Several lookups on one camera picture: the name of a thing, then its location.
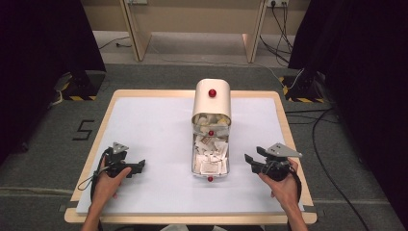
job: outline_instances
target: black curtain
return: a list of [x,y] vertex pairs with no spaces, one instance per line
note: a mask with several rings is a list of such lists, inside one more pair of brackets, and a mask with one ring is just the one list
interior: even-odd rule
[[105,71],[79,0],[0,1],[0,163],[28,140],[67,73]]
[[339,1],[311,1],[289,67],[326,75],[360,158],[408,229],[408,2],[342,2],[336,12]]

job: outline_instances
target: gray carpet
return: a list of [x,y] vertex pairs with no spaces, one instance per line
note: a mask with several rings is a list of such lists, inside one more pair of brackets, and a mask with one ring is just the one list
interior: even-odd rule
[[[278,76],[294,74],[274,68]],[[0,230],[78,230],[80,225],[64,221],[69,201],[89,154],[110,99],[118,89],[194,90],[203,78],[226,80],[231,90],[275,90],[281,95],[286,112],[329,109],[330,103],[286,101],[280,83],[263,67],[123,65],[107,64],[107,76],[95,101],[64,101],[43,117],[29,140],[29,150],[9,156],[0,167]],[[304,154],[301,163],[319,213],[310,230],[363,230],[357,215],[326,176],[318,157],[353,203],[370,230],[404,230],[371,172],[359,163],[352,141],[335,111],[328,113],[315,130],[313,118],[321,112],[287,114],[294,143]],[[87,141],[74,141],[92,130]],[[114,230],[117,225],[104,225]],[[267,226],[267,230],[287,230]]]

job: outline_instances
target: wall socket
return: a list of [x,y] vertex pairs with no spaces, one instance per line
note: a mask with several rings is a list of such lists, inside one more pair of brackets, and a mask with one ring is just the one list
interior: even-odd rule
[[282,7],[284,7],[284,4],[286,3],[286,6],[288,6],[289,5],[289,0],[268,0],[268,4],[267,4],[267,6],[269,7],[269,8],[271,8],[272,7],[272,1],[275,1],[275,8],[277,8],[277,7],[279,7],[279,8],[282,8]]

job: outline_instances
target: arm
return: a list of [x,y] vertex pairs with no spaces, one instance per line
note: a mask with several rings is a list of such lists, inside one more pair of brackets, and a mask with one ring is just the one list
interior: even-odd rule
[[[297,170],[297,163],[289,159],[294,170]],[[293,231],[307,230],[302,213],[297,204],[297,185],[291,174],[280,181],[276,182],[270,179],[267,175],[259,173],[259,177],[272,189],[271,197],[276,199],[281,204],[282,209],[288,217],[289,224]]]
[[88,215],[85,219],[82,231],[94,231],[98,227],[99,217],[105,204],[111,197],[116,198],[116,190],[120,182],[126,177],[132,169],[130,167],[122,170],[117,177],[111,178],[105,171],[102,171],[98,177],[93,193],[92,203],[88,209]]

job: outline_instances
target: red dot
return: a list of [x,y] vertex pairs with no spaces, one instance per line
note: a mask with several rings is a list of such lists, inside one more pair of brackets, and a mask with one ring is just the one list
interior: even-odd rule
[[209,90],[208,95],[210,95],[210,97],[214,98],[217,95],[217,91],[216,90]]

